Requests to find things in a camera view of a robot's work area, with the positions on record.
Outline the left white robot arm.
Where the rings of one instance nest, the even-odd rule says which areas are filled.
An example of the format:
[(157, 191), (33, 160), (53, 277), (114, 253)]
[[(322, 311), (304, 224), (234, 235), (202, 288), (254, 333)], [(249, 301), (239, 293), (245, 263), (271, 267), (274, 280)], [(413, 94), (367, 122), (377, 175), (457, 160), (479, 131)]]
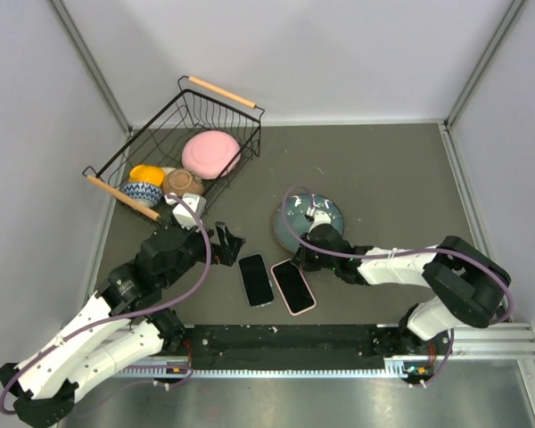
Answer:
[(78, 314), (41, 350), (0, 368), (0, 411), (32, 427), (57, 424), (95, 386), (136, 361), (179, 351), (185, 326), (164, 303), (169, 288), (196, 264), (232, 266), (242, 237), (218, 222), (162, 226), (129, 262), (114, 268)]

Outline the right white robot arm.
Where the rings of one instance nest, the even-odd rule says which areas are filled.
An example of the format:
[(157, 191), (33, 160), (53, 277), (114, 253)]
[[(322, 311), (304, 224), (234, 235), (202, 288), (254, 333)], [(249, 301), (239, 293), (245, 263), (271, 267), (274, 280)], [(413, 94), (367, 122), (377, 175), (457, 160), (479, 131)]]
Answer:
[(305, 272), (325, 268), (346, 284), (415, 285), (433, 292), (399, 321), (399, 344), (408, 353), (458, 325), (484, 329), (511, 317), (510, 275), (457, 236), (423, 249), (385, 250), (351, 245), (331, 224), (319, 222), (294, 237), (300, 247), (292, 263)]

